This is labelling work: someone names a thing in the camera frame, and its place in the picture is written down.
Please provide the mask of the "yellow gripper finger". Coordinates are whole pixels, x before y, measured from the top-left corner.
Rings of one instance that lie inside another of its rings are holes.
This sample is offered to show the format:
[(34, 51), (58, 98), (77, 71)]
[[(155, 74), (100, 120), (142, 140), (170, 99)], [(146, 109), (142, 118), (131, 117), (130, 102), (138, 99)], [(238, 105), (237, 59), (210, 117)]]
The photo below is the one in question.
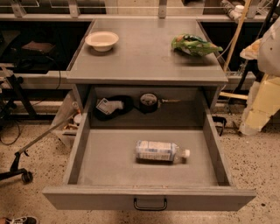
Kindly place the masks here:
[(239, 131), (247, 136), (260, 132), (279, 109), (280, 78), (265, 74), (262, 80), (255, 81), (249, 90)]

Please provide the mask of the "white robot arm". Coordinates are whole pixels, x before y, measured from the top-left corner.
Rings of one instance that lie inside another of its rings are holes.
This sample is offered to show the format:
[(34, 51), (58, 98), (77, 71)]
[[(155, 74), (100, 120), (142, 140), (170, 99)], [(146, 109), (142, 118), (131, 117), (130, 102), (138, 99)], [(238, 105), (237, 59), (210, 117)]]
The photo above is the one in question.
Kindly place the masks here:
[(262, 80), (255, 81), (249, 90), (239, 127), (242, 134), (254, 135), (280, 109), (280, 17), (240, 56), (256, 59), (259, 71), (264, 73)]

